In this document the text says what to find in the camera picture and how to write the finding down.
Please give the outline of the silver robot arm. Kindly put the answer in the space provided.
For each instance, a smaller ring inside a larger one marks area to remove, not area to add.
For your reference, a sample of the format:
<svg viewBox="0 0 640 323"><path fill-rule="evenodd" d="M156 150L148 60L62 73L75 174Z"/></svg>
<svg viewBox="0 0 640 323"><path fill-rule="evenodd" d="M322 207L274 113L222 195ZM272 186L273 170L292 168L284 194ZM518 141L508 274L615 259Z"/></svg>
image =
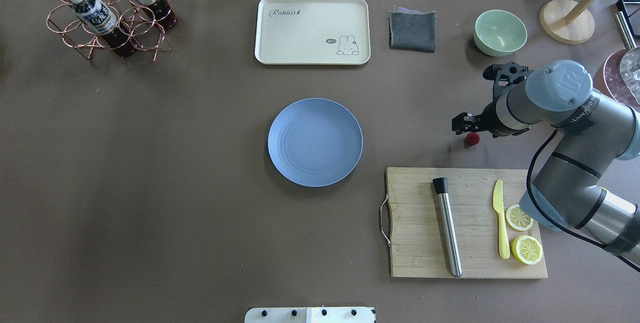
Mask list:
<svg viewBox="0 0 640 323"><path fill-rule="evenodd" d="M493 64L482 75L493 81L492 102L478 115L455 116L452 131L507 137L550 124L562 137L537 175L526 177L519 206L544 227L638 269L639 205L602 188L599 180L613 161L639 156L639 113L600 93L590 73L571 59L537 70Z"/></svg>

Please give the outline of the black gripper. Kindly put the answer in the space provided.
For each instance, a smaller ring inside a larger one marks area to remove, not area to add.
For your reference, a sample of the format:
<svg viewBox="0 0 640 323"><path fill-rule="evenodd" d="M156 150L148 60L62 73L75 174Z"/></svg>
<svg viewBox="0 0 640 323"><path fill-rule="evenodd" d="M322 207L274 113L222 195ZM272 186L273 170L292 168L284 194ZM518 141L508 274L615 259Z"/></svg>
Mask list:
<svg viewBox="0 0 640 323"><path fill-rule="evenodd" d="M490 103L480 115L462 112L451 120L451 130L457 136L479 132L489 132L493 137L518 136L530 127L514 116L507 100Z"/></svg>

